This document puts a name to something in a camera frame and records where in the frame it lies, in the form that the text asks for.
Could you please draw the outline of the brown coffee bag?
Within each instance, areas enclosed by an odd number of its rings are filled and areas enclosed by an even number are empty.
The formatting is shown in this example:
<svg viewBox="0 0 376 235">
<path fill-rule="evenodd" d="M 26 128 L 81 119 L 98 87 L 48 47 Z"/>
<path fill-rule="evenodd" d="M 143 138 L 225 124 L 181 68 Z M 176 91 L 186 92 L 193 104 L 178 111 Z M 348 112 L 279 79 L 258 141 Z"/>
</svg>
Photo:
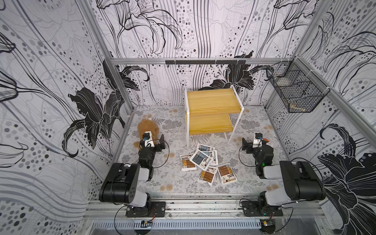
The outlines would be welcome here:
<svg viewBox="0 0 376 235">
<path fill-rule="evenodd" d="M 198 178 L 199 183 L 206 183 L 212 186 L 215 175 L 218 171 L 217 167 L 209 166 L 206 170 L 203 170 Z"/>
<path fill-rule="evenodd" d="M 197 166 L 190 161 L 190 158 L 192 157 L 193 153 L 191 154 L 185 154 L 185 155 L 180 155 L 182 167 L 182 171 L 192 171 L 192 170 L 197 170 Z"/>
<path fill-rule="evenodd" d="M 230 163 L 220 164 L 216 168 L 218 169 L 220 182 L 222 185 L 228 185 L 238 181 Z"/>
</svg>

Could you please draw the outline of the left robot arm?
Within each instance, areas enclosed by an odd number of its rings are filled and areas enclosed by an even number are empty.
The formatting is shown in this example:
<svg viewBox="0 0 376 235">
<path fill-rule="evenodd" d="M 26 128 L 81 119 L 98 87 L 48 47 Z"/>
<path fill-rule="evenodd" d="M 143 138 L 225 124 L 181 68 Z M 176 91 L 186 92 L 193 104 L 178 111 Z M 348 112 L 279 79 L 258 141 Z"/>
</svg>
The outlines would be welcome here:
<svg viewBox="0 0 376 235">
<path fill-rule="evenodd" d="M 137 189 L 141 181 L 150 181 L 154 174 L 155 155 L 168 145 L 164 135 L 156 144 L 151 132 L 147 131 L 140 140 L 139 159 L 136 164 L 112 164 L 99 191 L 99 201 L 113 204 L 126 204 L 137 208 L 150 208 L 150 195 Z"/>
</svg>

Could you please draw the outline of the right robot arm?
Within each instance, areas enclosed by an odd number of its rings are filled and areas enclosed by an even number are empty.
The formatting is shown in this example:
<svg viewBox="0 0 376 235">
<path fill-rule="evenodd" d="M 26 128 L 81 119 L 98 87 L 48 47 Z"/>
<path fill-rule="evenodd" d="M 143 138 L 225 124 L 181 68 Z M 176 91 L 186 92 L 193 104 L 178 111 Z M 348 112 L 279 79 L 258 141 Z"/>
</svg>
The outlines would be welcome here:
<svg viewBox="0 0 376 235">
<path fill-rule="evenodd" d="M 252 167 L 260 179 L 283 181 L 281 188 L 259 194 L 258 207 L 280 207 L 298 201 L 326 198 L 324 183 L 309 162 L 280 161 L 273 164 L 274 148 L 267 143 L 267 140 L 261 138 L 254 138 L 252 142 L 243 138 L 241 146 L 241 150 L 254 157 L 255 164 Z"/>
</svg>

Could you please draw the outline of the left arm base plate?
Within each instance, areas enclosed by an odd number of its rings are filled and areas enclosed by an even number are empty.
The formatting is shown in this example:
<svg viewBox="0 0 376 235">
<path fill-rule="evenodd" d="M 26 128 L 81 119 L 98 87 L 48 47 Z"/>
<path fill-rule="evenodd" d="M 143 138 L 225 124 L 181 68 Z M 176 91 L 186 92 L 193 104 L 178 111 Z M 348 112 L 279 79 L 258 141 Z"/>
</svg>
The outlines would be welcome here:
<svg viewBox="0 0 376 235">
<path fill-rule="evenodd" d="M 150 201 L 144 207 L 131 207 L 126 211 L 126 217 L 129 218 L 159 218 L 165 216 L 165 201 Z"/>
</svg>

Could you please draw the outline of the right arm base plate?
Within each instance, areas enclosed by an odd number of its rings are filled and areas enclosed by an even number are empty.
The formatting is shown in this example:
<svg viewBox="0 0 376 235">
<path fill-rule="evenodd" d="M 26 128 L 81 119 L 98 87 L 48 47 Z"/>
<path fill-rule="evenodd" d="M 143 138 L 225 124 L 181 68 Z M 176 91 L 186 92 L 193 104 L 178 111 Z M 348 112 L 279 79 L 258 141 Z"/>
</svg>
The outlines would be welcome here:
<svg viewBox="0 0 376 235">
<path fill-rule="evenodd" d="M 273 218 L 284 215 L 280 207 L 261 205 L 257 201 L 241 200 L 240 207 L 246 217 L 266 216 Z"/>
</svg>

